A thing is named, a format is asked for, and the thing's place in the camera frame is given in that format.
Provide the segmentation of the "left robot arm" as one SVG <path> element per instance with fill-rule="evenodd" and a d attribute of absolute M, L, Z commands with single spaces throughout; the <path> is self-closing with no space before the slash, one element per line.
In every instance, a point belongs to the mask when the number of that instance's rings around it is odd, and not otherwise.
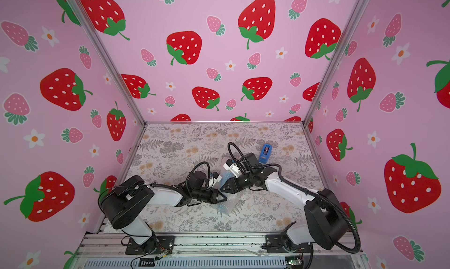
<path fill-rule="evenodd" d="M 157 237 L 141 212 L 148 205 L 180 208 L 202 202 L 212 205 L 226 202 L 227 197 L 210 186 L 210 178 L 202 171 L 193 171 L 177 185 L 147 183 L 134 175 L 121 185 L 106 189 L 98 199 L 98 206 L 112 227 L 129 236 L 140 247 L 157 246 Z"/>

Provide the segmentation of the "blue tape dispenser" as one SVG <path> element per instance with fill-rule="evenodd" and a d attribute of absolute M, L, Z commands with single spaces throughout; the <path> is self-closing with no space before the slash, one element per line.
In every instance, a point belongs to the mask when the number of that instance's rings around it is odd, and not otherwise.
<path fill-rule="evenodd" d="M 272 152 L 272 146 L 269 144 L 265 144 L 263 146 L 263 148 L 261 149 L 261 153 L 259 156 L 259 163 L 265 165 L 268 163 L 268 160 L 271 156 L 271 152 Z"/>

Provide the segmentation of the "clear bubble wrap sheet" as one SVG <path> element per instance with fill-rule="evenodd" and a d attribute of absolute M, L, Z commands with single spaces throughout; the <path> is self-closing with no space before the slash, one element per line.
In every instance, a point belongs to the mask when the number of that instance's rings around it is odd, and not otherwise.
<path fill-rule="evenodd" d="M 234 177 L 234 174 L 224 167 L 228 160 L 228 158 L 221 159 L 220 170 L 217 171 L 219 176 L 217 177 L 217 180 L 213 185 L 214 189 L 219 190 L 228 179 Z M 218 213 L 218 216 L 227 219 L 231 219 L 232 216 L 237 216 L 237 211 L 235 211 L 234 213 L 232 213 L 232 211 L 239 203 L 239 200 L 241 199 L 241 196 L 244 194 L 244 192 L 239 192 L 236 194 L 227 194 L 223 191 L 220 192 L 227 197 L 227 201 L 213 205 Z"/>

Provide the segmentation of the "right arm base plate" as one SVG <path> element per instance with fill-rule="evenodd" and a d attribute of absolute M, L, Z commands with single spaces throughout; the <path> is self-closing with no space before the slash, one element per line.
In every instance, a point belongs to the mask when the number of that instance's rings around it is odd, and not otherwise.
<path fill-rule="evenodd" d="M 268 253 L 311 253 L 308 243 L 294 244 L 287 235 L 266 235 L 265 243 L 261 246 Z"/>

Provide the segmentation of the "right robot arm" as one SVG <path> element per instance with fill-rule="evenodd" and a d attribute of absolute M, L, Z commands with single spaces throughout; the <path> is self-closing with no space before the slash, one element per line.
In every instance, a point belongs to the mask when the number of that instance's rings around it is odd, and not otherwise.
<path fill-rule="evenodd" d="M 273 167 L 246 168 L 241 171 L 237 164 L 224 164 L 223 169 L 229 174 L 221 180 L 220 190 L 224 193 L 236 194 L 257 186 L 304 209 L 306 224 L 292 222 L 286 226 L 280 234 L 278 247 L 294 251 L 303 243 L 316 243 L 325 250 L 339 247 L 348 253 L 359 251 L 358 243 L 355 244 L 356 249 L 351 249 L 339 242 L 350 230 L 350 220 L 330 190 L 312 192 L 298 187 L 286 178 L 281 179 Z"/>

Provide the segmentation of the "blue plastic wine glass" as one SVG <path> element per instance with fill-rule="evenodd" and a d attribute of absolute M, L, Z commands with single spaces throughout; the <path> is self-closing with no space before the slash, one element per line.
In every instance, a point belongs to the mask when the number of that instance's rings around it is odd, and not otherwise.
<path fill-rule="evenodd" d="M 235 203 L 232 195 L 224 193 L 221 190 L 226 181 L 227 178 L 220 177 L 220 181 L 217 181 L 214 186 L 220 192 L 218 196 L 218 200 L 220 200 L 220 202 L 214 205 L 214 209 L 221 217 L 230 216 Z"/>

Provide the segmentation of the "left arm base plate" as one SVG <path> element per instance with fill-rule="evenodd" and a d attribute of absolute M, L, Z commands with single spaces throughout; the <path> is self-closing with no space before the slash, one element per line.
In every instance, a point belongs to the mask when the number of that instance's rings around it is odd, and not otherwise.
<path fill-rule="evenodd" d="M 175 245 L 175 236 L 161 236 L 144 237 L 145 242 L 138 244 L 137 240 L 140 237 L 131 236 L 127 248 L 126 255 L 144 255 L 144 254 L 171 254 Z"/>

